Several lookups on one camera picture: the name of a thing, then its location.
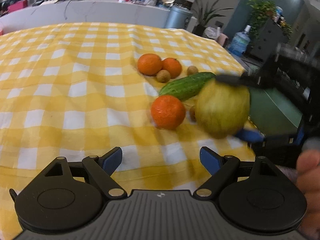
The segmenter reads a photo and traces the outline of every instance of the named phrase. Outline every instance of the tablecloth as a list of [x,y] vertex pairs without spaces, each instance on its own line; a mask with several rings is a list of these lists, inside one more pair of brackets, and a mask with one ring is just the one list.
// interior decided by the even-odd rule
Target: tablecloth
[[[0,239],[21,228],[8,189],[18,193],[57,156],[81,161],[113,147],[112,176],[131,189],[196,189],[209,178],[199,149],[254,159],[241,141],[214,140],[189,115],[174,131],[154,126],[150,106],[164,85],[137,72],[145,53],[186,69],[241,73],[218,43],[185,30],[112,23],[58,24],[0,37]],[[187,109],[195,104],[184,102]]]

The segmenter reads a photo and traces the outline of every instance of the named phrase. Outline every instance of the gray ribbed surface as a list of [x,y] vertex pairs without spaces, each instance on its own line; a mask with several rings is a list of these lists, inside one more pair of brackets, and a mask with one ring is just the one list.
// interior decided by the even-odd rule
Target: gray ribbed surface
[[143,191],[111,201],[92,224],[75,232],[43,236],[24,231],[16,240],[303,240],[298,232],[257,236],[227,223],[213,203],[188,191]]

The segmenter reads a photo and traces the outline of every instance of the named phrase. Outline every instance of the orange fruit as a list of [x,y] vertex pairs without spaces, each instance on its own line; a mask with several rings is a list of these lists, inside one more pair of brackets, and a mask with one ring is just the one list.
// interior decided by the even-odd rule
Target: orange fruit
[[138,59],[138,70],[145,75],[155,75],[162,69],[161,58],[156,54],[144,54]]
[[181,74],[182,66],[177,59],[173,57],[169,57],[164,59],[162,62],[163,62],[162,69],[169,71],[171,78],[176,78]]
[[186,116],[186,108],[174,96],[159,96],[151,105],[151,116],[159,128],[176,129]]

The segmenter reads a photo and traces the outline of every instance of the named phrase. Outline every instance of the black plant pot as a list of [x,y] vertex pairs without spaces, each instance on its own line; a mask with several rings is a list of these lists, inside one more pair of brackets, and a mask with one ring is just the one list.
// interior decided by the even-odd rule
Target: black plant pot
[[204,30],[205,30],[205,27],[199,24],[193,28],[192,33],[202,37]]

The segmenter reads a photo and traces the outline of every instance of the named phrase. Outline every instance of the large plastic water bottle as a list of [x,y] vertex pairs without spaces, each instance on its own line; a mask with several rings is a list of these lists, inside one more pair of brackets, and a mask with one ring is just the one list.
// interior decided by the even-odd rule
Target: large plastic water bottle
[[250,42],[249,31],[251,26],[247,25],[243,32],[236,33],[233,37],[231,44],[228,47],[228,50],[235,54],[238,57],[241,57],[242,53],[244,53],[247,49],[247,46]]

